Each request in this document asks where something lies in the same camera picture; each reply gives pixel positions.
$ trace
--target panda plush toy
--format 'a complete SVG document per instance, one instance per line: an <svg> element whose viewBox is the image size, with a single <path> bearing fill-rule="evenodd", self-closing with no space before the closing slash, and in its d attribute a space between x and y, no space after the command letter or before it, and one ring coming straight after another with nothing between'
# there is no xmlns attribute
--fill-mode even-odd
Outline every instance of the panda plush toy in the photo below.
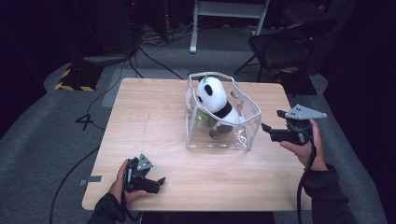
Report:
<svg viewBox="0 0 396 224"><path fill-rule="evenodd" d="M243 121L227 100L227 93L221 81L216 77L205 76L199 80L195 91L195 96L199 104L214 114L216 117L231 123L240 123ZM208 127L211 128L209 135L212 139L220 140L233 130L233 126L221 124L220 121L204 114L201 111L203 119Z"/></svg>

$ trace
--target table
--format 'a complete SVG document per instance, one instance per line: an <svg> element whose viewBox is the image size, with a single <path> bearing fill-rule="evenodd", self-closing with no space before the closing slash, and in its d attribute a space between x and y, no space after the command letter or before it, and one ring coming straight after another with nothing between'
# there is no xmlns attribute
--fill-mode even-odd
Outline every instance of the table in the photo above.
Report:
<svg viewBox="0 0 396 224"><path fill-rule="evenodd" d="M206 2L195 0L190 53L195 53L197 51L198 15L259 19L257 29L253 32L254 35L259 35L262 31L262 23L265 19L268 4L269 0L265 0L264 4Z"/></svg>
<svg viewBox="0 0 396 224"><path fill-rule="evenodd" d="M278 84L238 82L262 110L262 122L284 129L278 109L290 110ZM140 211L290 211L304 167L294 154L259 130L250 151L186 149L186 80L125 78L111 112L82 206L93 210L108 191L121 164L144 153L154 163L148 179L166 177L158 194L129 209ZM311 209L303 191L302 208Z"/></svg>

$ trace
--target panda head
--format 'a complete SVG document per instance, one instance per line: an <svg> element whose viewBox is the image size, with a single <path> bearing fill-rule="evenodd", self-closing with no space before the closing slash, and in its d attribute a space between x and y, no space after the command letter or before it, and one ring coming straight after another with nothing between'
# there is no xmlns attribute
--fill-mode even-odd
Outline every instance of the panda head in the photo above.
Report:
<svg viewBox="0 0 396 224"><path fill-rule="evenodd" d="M227 105L227 93L221 81L215 77L204 77L199 81L195 96L201 106L212 113Z"/></svg>

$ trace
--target clear plastic bag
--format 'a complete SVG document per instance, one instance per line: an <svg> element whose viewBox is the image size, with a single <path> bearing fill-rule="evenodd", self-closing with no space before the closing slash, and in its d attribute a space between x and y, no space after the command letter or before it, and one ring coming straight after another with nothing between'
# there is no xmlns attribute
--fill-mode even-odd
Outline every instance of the clear plastic bag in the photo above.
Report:
<svg viewBox="0 0 396 224"><path fill-rule="evenodd" d="M198 78L211 76L220 79L227 92L229 103L242 117L238 123L227 122L205 109L196 99L195 90ZM236 148L251 150L253 139L262 122L262 112L259 107L246 96L237 86L232 77L216 72L191 74L186 90L186 148L213 147ZM208 126L209 120L217 122L216 127ZM219 126L232 129L221 137L212 137L213 129Z"/></svg>

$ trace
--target black sleeve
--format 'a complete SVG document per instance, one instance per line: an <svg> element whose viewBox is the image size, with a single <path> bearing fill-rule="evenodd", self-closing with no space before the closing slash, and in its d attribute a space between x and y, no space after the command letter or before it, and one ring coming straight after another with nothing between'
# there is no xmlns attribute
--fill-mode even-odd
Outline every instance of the black sleeve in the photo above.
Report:
<svg viewBox="0 0 396 224"><path fill-rule="evenodd" d="M304 190L312 198L312 219L315 224L358 223L338 184L335 168L328 164L329 171L309 171Z"/></svg>
<svg viewBox="0 0 396 224"><path fill-rule="evenodd" d="M125 213L116 197L107 193L96 204L95 210L87 224L114 224L116 220L124 222Z"/></svg>

